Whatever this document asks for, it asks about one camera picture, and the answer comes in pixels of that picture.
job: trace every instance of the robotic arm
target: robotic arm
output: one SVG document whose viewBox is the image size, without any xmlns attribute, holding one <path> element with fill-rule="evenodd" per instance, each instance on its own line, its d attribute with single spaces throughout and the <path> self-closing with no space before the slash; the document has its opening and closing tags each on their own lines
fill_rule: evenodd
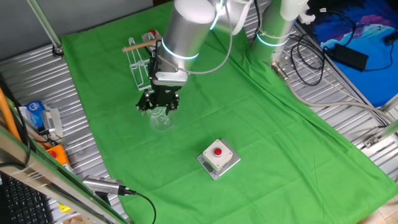
<svg viewBox="0 0 398 224">
<path fill-rule="evenodd" d="M 137 109 L 143 114 L 158 106 L 166 107 L 166 114 L 176 110 L 180 100 L 178 91 L 188 80 L 188 74 L 178 68 L 190 69 L 210 30 L 237 34 L 243 28 L 252 1 L 175 0 L 164 38 L 155 44 L 154 57 L 150 59 L 152 89 L 145 90 Z M 262 26 L 252 45 L 255 56 L 268 65 L 279 60 L 296 18 L 307 1 L 272 0 L 262 14 Z"/>
</svg>

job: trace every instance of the black cable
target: black cable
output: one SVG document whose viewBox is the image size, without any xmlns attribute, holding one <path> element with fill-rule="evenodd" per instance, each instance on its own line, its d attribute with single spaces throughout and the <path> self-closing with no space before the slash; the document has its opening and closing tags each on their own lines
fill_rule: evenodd
<svg viewBox="0 0 398 224">
<path fill-rule="evenodd" d="M 256 31 L 254 32 L 254 37 L 253 40 L 256 38 L 256 34 L 260 31 L 260 8 L 259 8 L 259 4 L 257 2 L 257 0 L 254 0 L 254 7 L 256 8 L 256 13 L 257 13 L 257 27 L 256 27 Z"/>
<path fill-rule="evenodd" d="M 353 25 L 353 31 L 352 31 L 352 33 L 351 33 L 351 36 L 349 37 L 347 43 L 343 44 L 343 46 L 347 46 L 347 45 L 352 41 L 352 39 L 354 38 L 355 31 L 356 31 L 355 22 L 354 22 L 352 19 L 350 19 L 348 16 L 344 15 L 344 14 L 341 13 L 341 12 L 329 11 L 329 10 L 327 10 L 326 12 L 333 13 L 333 14 L 337 14 L 337 15 L 339 15 L 339 16 L 341 16 L 341 17 L 344 17 L 345 19 L 347 19 L 347 20 Z"/>
<path fill-rule="evenodd" d="M 150 203 L 150 205 L 151 205 L 152 208 L 154 209 L 154 221 L 152 222 L 152 224 L 154 224 L 155 221 L 156 221 L 156 208 L 155 208 L 155 205 L 152 203 L 152 201 L 151 201 L 149 198 L 147 198 L 146 196 L 144 196 L 144 195 L 142 195 L 142 194 L 140 194 L 140 193 L 137 193 L 137 192 L 134 191 L 134 190 L 130 190 L 130 189 L 129 189 L 129 190 L 125 190 L 125 193 L 126 193 L 126 194 L 131 194 L 131 195 L 138 195 L 138 196 L 140 196 L 140 197 L 146 199 L 146 200 Z"/>
<path fill-rule="evenodd" d="M 308 36 L 313 40 L 314 43 L 317 42 L 317 40 L 315 40 L 314 37 L 312 37 L 311 35 L 308 35 Z M 292 39 L 292 40 L 297 40 L 297 41 L 300 40 L 300 38 L 298 38 L 297 35 L 291 35 L 289 38 Z M 319 45 L 314 44 L 313 42 L 311 42 L 310 40 L 302 39 L 301 45 L 306 46 L 306 47 L 307 47 L 309 50 L 311 50 L 312 52 L 318 52 L 318 53 L 321 54 L 321 53 L 322 53 L 322 50 L 318 48 Z M 359 93 L 355 90 L 355 88 L 347 81 L 347 79 L 345 78 L 345 76 L 342 75 L 342 74 L 338 71 L 338 69 L 335 67 L 335 65 L 333 64 L 333 62 L 332 62 L 328 57 L 325 57 L 325 60 L 329 63 L 329 66 L 340 76 L 340 78 L 341 78 L 341 79 L 354 91 L 354 93 L 358 96 L 358 98 L 359 98 L 365 105 L 369 105 L 369 104 L 366 102 L 366 100 L 361 96 L 361 94 L 359 94 Z M 379 118 L 380 122 L 381 122 L 383 125 L 386 125 L 386 126 L 388 125 L 388 123 L 386 123 L 377 113 L 374 113 L 374 115 L 375 115 L 377 118 Z"/>
<path fill-rule="evenodd" d="M 350 35 L 350 37 L 349 37 L 347 43 L 345 43 L 345 44 L 343 45 L 343 46 L 347 46 L 347 45 L 352 41 L 352 39 L 354 38 L 354 34 L 355 34 L 355 32 L 356 32 L 356 25 L 355 25 L 355 22 L 352 21 L 348 16 L 346 16 L 346 15 L 340 13 L 340 12 L 336 12 L 336 11 L 325 11 L 325 12 L 337 14 L 337 15 L 339 15 L 339 16 L 341 16 L 341 17 L 344 17 L 344 18 L 346 18 L 347 20 L 349 20 L 350 23 L 353 25 L 353 31 L 352 31 L 351 35 Z M 290 59 L 291 59 L 291 62 L 292 62 L 292 64 L 293 64 L 293 68 L 294 68 L 294 70 L 296 71 L 297 76 L 299 77 L 299 79 L 301 79 L 301 81 L 302 81 L 304 84 L 308 85 L 308 86 L 316 86 L 316 85 L 318 85 L 318 84 L 322 81 L 322 78 L 323 78 L 323 70 L 324 70 L 324 68 L 325 68 L 326 54 L 330 54 L 331 50 L 330 50 L 327 46 L 324 46 L 323 49 L 322 49 L 322 51 L 320 51 L 320 50 L 319 50 L 316 46 L 314 46 L 312 43 L 306 42 L 304 45 L 307 46 L 307 49 L 311 50 L 318 58 L 321 58 L 321 61 L 322 61 L 322 64 L 321 64 L 320 67 L 314 67 L 314 66 L 310 65 L 309 63 L 307 63 L 307 62 L 305 61 L 305 59 L 303 58 L 302 54 L 300 53 L 301 41 L 303 40 L 303 38 L 304 38 L 306 35 L 308 35 L 308 34 L 302 35 L 301 38 L 299 38 L 298 43 L 297 43 L 295 46 L 292 47 L 292 50 L 290 51 Z M 312 70 L 315 70 L 316 72 L 319 71 L 319 70 L 321 70 L 321 74 L 320 74 L 319 80 L 316 81 L 315 83 L 306 82 L 306 81 L 301 77 L 301 75 L 299 74 L 299 71 L 297 70 L 297 67 L 296 67 L 296 65 L 295 65 L 295 63 L 294 63 L 294 59 L 293 59 L 293 49 L 294 49 L 294 47 L 297 48 L 297 55 L 298 55 L 298 57 L 300 58 L 300 60 L 302 61 L 303 64 L 305 64 L 308 68 L 311 68 Z"/>
<path fill-rule="evenodd" d="M 18 111 L 19 119 L 21 120 L 22 126 L 24 127 L 24 134 L 21 136 L 25 137 L 24 144 L 27 147 L 26 158 L 25 158 L 25 167 L 26 167 L 28 165 L 29 159 L 30 159 L 30 137 L 29 137 L 29 133 L 27 132 L 25 118 L 23 117 L 18 106 L 17 106 L 17 111 Z"/>
<path fill-rule="evenodd" d="M 27 127 L 26 127 L 26 123 L 24 120 L 24 117 L 19 109 L 19 107 L 17 106 L 17 111 L 18 111 L 18 115 L 19 115 L 19 119 L 21 120 L 22 123 L 22 127 L 23 127 L 23 133 L 19 133 L 20 136 L 22 136 L 22 142 L 26 145 L 27 147 L 27 152 L 26 152 L 26 158 L 23 164 L 17 163 L 17 162 L 4 162 L 2 164 L 0 164 L 0 168 L 2 167 L 7 167 L 7 166 L 14 166 L 18 169 L 25 169 L 29 163 L 29 159 L 30 159 L 30 137 L 29 134 L 27 132 Z"/>
<path fill-rule="evenodd" d="M 316 86 L 316 85 L 318 85 L 318 84 L 322 81 L 322 78 L 323 78 L 323 69 L 325 68 L 325 58 L 326 58 L 326 57 L 325 57 L 325 49 L 326 49 L 327 47 L 324 47 L 324 48 L 323 48 L 323 51 L 322 51 L 322 59 L 321 59 L 321 60 L 322 60 L 322 65 L 321 65 L 319 68 L 315 68 L 315 67 L 312 66 L 312 68 L 314 68 L 315 70 L 321 70 L 321 74 L 320 74 L 320 77 L 319 77 L 318 81 L 316 81 L 315 83 L 308 83 L 308 82 L 306 82 L 306 81 L 301 77 L 301 75 L 299 74 L 299 71 L 297 70 L 296 64 L 294 63 L 294 59 L 293 59 L 293 49 L 294 49 L 295 47 L 297 47 L 297 51 L 298 51 L 298 52 L 300 51 L 300 50 L 299 50 L 299 47 L 300 47 L 301 41 L 303 40 L 303 38 L 304 38 L 306 35 L 308 35 L 308 34 L 302 35 L 302 36 L 300 37 L 300 39 L 298 40 L 297 44 L 296 44 L 295 46 L 293 46 L 292 49 L 290 50 L 290 60 L 291 60 L 291 62 L 292 62 L 293 68 L 294 68 L 294 70 L 296 71 L 297 76 L 299 77 L 299 79 L 301 79 L 301 81 L 302 81 L 304 84 L 308 85 L 308 86 Z M 305 59 L 302 57 L 301 54 L 299 54 L 299 57 L 300 57 L 300 59 L 301 59 L 303 62 L 305 62 Z"/>
<path fill-rule="evenodd" d="M 384 68 L 365 69 L 365 70 L 363 70 L 363 71 L 364 71 L 364 72 L 373 72 L 373 71 L 384 70 L 384 69 L 387 69 L 387 68 L 391 67 L 391 66 L 392 66 L 392 50 L 394 50 L 394 43 L 391 43 L 391 50 L 390 50 L 390 60 L 391 60 L 391 63 L 390 63 L 388 66 L 386 66 L 386 67 L 384 67 Z"/>
</svg>

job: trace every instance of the gray cable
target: gray cable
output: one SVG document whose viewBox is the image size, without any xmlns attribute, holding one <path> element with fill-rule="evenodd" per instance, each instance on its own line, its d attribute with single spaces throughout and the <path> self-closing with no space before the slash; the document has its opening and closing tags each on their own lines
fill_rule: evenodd
<svg viewBox="0 0 398 224">
<path fill-rule="evenodd" d="M 375 113 L 377 113 L 380 116 L 385 117 L 388 121 L 390 121 L 390 123 L 393 123 L 395 120 L 392 119 L 388 114 L 386 114 L 385 112 L 376 109 L 372 106 L 363 104 L 363 103 L 357 103 L 357 102 L 334 102 L 334 103 L 311 103 L 308 101 L 303 100 L 301 97 L 298 96 L 298 94 L 294 91 L 292 84 L 290 84 L 289 79 L 286 79 L 285 81 L 286 85 L 288 86 L 288 88 L 291 90 L 291 92 L 293 93 L 293 95 L 302 103 L 308 105 L 308 106 L 313 106 L 313 107 L 328 107 L 328 106 L 341 106 L 341 105 L 350 105 L 350 106 L 358 106 L 358 107 L 362 107 L 368 110 L 371 110 Z"/>
<path fill-rule="evenodd" d="M 213 68 L 213 69 L 211 69 L 211 70 L 209 70 L 209 71 L 205 71 L 205 72 L 193 72 L 193 71 L 185 70 L 184 68 L 179 68 L 178 66 L 176 66 L 176 65 L 174 65 L 173 63 L 167 61 L 166 59 L 164 59 L 164 58 L 163 58 L 162 56 L 160 56 L 160 55 L 158 55 L 158 58 L 160 58 L 162 61 L 164 61 L 164 62 L 167 63 L 168 65 L 170 65 L 170 66 L 172 66 L 172 67 L 174 67 L 174 68 L 176 68 L 176 69 L 178 69 L 178 70 L 181 70 L 181 71 L 187 72 L 187 73 L 191 73 L 191 74 L 196 74 L 196 75 L 204 75 L 204 74 L 207 74 L 207 73 L 214 72 L 215 70 L 221 68 L 221 66 L 223 66 L 223 65 L 225 64 L 225 62 L 227 61 L 227 59 L 228 59 L 228 57 L 229 57 L 229 54 L 231 53 L 231 49 L 232 49 L 232 24 L 231 24 L 231 19 L 229 18 L 229 12 L 228 12 L 228 9 L 227 9 L 227 6 L 226 6 L 226 5 L 227 5 L 227 4 L 225 4 L 225 13 L 226 13 L 226 16 L 227 16 L 228 22 L 229 22 L 229 49 L 228 49 L 228 52 L 227 52 L 227 54 L 226 54 L 226 57 L 225 57 L 224 61 L 223 61 L 219 66 L 217 66 L 217 67 L 215 67 L 215 68 Z"/>
</svg>

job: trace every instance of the orange object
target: orange object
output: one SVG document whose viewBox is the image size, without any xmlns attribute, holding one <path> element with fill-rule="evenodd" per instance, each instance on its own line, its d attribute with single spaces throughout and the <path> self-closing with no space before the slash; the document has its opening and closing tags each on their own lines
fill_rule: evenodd
<svg viewBox="0 0 398 224">
<path fill-rule="evenodd" d="M 70 165 L 67 154 L 65 153 L 65 150 L 61 145 L 52 147 L 51 149 L 47 149 L 47 152 L 52 157 L 54 157 L 54 159 L 56 159 L 61 165 L 64 164 Z"/>
<path fill-rule="evenodd" d="M 19 136 L 17 126 L 15 125 L 14 118 L 12 117 L 12 113 L 8 105 L 6 96 L 2 92 L 1 88 L 0 88 L 0 109 L 4 115 L 4 119 L 6 119 L 8 130 L 16 139 L 21 141 L 21 137 Z"/>
</svg>

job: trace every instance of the green tablecloth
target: green tablecloth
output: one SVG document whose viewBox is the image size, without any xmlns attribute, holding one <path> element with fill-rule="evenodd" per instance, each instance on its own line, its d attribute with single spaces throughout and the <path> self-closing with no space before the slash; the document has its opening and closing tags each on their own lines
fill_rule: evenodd
<svg viewBox="0 0 398 224">
<path fill-rule="evenodd" d="M 395 182 L 299 103 L 270 68 L 249 62 L 243 31 L 221 69 L 189 76 L 174 129 L 151 130 L 135 109 L 142 93 L 121 48 L 149 29 L 163 34 L 171 8 L 62 37 L 110 176 L 151 198 L 157 223 L 356 223 L 398 193 Z M 227 48 L 226 34 L 210 33 L 192 70 L 217 66 Z M 241 162 L 214 181 L 197 155 L 217 138 Z M 145 200 L 120 199 L 134 223 L 151 222 Z"/>
</svg>

